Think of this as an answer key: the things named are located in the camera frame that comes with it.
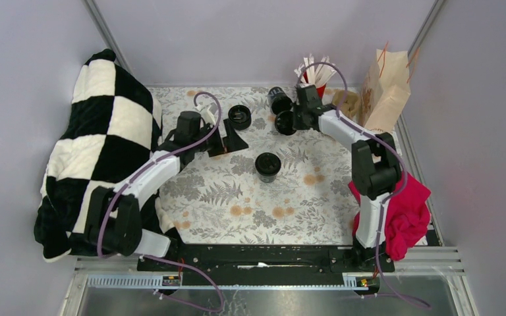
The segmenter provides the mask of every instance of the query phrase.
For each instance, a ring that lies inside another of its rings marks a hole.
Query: gray wall
[[[404,115],[481,315],[506,315],[506,1],[448,1]]]
[[[360,83],[377,47],[410,47],[433,2],[96,1],[135,77],[163,86],[290,84],[309,53]]]
[[[42,259],[32,228],[74,82],[103,43],[81,1],[0,1],[0,315],[55,315],[73,270]]]

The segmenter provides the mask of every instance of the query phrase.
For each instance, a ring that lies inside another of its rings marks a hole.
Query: orange bag handle
[[[416,49],[416,52],[414,53],[414,55],[412,55],[412,58],[410,58],[410,61],[407,64],[407,68],[408,68],[408,66],[410,66],[410,64],[412,63],[412,61],[414,61],[414,68],[412,68],[412,73],[410,74],[410,76],[408,76],[407,83],[410,82],[410,79],[412,78],[412,75],[416,71],[416,64],[418,63],[418,56],[420,56],[420,48],[419,47]]]
[[[383,68],[381,68],[381,71],[379,71],[379,78],[381,78],[381,75],[383,74],[383,69],[385,69],[385,52],[387,51],[387,46],[389,46],[389,41],[387,41],[385,47],[383,47],[383,51],[381,51],[381,55],[379,55],[379,58],[377,58],[377,62],[379,64],[381,56],[383,56]]]

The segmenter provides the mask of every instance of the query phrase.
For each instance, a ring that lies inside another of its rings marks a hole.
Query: floral tablecloth
[[[295,99],[292,88],[283,89]],[[292,136],[276,132],[267,104],[269,88],[150,88],[163,107],[164,135],[175,128],[181,111],[193,108],[193,97],[201,90],[217,96],[226,115],[233,105],[249,107],[252,124],[238,132],[249,149],[213,158],[199,153],[161,187],[162,208],[182,239],[209,244],[352,244],[359,208],[347,186],[349,150],[313,130]],[[327,89],[323,100],[330,101],[333,94]],[[200,97],[199,102],[212,100]],[[254,168],[255,158],[267,151],[282,161],[276,180],[268,184]]]

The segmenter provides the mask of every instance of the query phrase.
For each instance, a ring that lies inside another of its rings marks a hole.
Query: black and white checkered fabric
[[[69,126],[49,158],[34,227],[46,261],[96,255],[83,237],[92,190],[124,180],[161,141],[160,104],[114,60],[114,52],[106,49],[82,67]],[[155,232],[173,227],[158,203],[151,197],[141,210],[144,228]]]

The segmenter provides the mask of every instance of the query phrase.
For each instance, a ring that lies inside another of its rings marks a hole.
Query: red cloth
[[[399,181],[396,190],[402,184],[403,181]],[[360,204],[360,193],[354,187],[354,182],[350,182],[348,187]],[[406,188],[389,202],[385,220],[385,241],[387,242],[385,252],[392,260],[403,259],[408,249],[414,247],[426,235],[430,223],[430,211],[426,206],[426,200],[430,194],[431,191],[428,188],[408,174]],[[358,212],[354,218],[353,236],[356,236],[359,222],[360,213]]]

